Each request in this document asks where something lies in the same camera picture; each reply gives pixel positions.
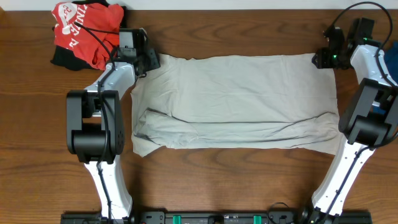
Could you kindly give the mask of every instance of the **brown wooden surface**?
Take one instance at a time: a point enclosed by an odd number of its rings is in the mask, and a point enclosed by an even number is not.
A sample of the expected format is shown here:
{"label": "brown wooden surface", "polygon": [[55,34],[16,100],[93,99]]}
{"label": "brown wooden surface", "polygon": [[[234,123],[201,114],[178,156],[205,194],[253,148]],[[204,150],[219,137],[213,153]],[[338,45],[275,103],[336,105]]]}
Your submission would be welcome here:
{"label": "brown wooden surface", "polygon": [[[144,27],[159,52],[175,57],[293,55],[326,46],[322,30],[338,13],[133,11],[129,27]],[[361,15],[377,20],[374,38],[383,39],[388,23],[380,11],[350,11],[339,25],[347,30]],[[392,16],[398,24],[398,11]],[[101,72],[49,62],[54,24],[50,12],[6,12],[0,20],[0,223],[59,223],[64,211],[101,209],[91,176],[65,144],[65,96]],[[337,71],[336,83],[341,112],[358,86],[354,71]],[[128,94],[122,104],[129,136]],[[141,158],[127,140],[122,167],[136,205],[170,211],[266,210],[274,202],[300,207],[333,158],[306,149],[159,149]],[[364,166],[345,209],[369,209],[374,223],[398,223],[397,184],[395,142]]]}

